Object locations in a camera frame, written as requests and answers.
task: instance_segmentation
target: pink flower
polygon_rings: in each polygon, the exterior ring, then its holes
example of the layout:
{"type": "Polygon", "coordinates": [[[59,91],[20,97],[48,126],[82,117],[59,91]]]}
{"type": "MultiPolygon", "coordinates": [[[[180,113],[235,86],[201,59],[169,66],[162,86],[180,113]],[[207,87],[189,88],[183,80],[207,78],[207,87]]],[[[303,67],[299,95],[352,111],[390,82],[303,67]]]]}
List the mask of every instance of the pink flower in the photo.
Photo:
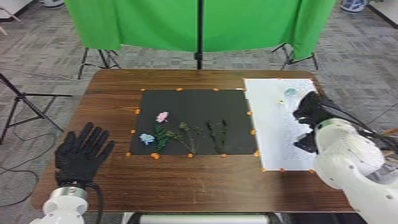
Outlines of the pink flower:
{"type": "Polygon", "coordinates": [[[159,123],[168,122],[169,112],[162,112],[157,117],[159,123]]]}

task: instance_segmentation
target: white paper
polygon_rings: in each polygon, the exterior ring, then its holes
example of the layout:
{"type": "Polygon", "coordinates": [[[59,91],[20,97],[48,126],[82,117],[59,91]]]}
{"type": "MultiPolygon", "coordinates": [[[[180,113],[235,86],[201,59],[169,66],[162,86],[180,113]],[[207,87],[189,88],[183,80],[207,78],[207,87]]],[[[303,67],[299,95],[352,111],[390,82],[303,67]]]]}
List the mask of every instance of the white paper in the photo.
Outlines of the white paper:
{"type": "Polygon", "coordinates": [[[303,97],[317,91],[313,81],[310,79],[246,79],[246,89],[263,168],[310,170],[315,154],[299,149],[294,143],[311,129],[308,125],[299,124],[294,111],[303,97]],[[288,89],[297,91],[294,95],[287,95],[288,89]]]}

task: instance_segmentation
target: wall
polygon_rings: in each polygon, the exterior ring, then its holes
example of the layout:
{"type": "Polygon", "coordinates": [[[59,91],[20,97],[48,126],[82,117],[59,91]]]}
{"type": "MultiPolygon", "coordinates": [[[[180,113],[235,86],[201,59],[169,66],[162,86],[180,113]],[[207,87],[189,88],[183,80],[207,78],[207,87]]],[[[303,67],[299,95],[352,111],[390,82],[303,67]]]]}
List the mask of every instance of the wall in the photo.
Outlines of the wall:
{"type": "MultiPolygon", "coordinates": [[[[9,10],[11,13],[16,13],[24,6],[32,2],[32,0],[0,0],[0,6],[9,10]]],[[[8,19],[9,15],[4,10],[0,10],[0,19],[8,19]]]]}
{"type": "Polygon", "coordinates": [[[372,5],[398,24],[398,0],[384,0],[384,2],[377,3],[374,2],[372,5]]]}

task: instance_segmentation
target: black mat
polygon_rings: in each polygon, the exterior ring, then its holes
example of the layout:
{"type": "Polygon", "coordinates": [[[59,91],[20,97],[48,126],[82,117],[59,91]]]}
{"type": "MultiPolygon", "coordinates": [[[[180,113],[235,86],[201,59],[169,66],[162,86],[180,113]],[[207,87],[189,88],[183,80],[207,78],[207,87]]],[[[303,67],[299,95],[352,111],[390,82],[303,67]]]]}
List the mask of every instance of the black mat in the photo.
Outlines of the black mat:
{"type": "MultiPolygon", "coordinates": [[[[246,94],[240,90],[153,90],[143,94],[141,114],[137,115],[136,135],[132,139],[132,154],[148,155],[155,151],[155,143],[150,146],[141,142],[143,133],[152,134],[157,115],[169,112],[169,122],[164,127],[168,130],[178,131],[180,122],[191,127],[203,129],[203,137],[199,137],[198,155],[217,155],[215,143],[210,137],[207,121],[228,122],[226,134],[226,154],[253,154],[256,152],[256,138],[251,135],[253,122],[247,116],[249,106],[246,94]]],[[[169,141],[162,150],[164,155],[189,154],[182,143],[169,141]]]]}

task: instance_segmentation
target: green screen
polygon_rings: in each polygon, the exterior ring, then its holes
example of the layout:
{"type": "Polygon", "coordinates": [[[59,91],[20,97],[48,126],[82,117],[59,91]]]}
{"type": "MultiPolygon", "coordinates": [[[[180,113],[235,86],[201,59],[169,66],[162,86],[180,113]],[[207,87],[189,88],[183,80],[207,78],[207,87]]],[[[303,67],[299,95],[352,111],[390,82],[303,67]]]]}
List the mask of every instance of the green screen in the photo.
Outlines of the green screen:
{"type": "MultiPolygon", "coordinates": [[[[68,0],[82,43],[196,51],[198,0],[68,0]]],[[[205,52],[292,44],[311,56],[335,0],[205,0],[205,52]]]]}

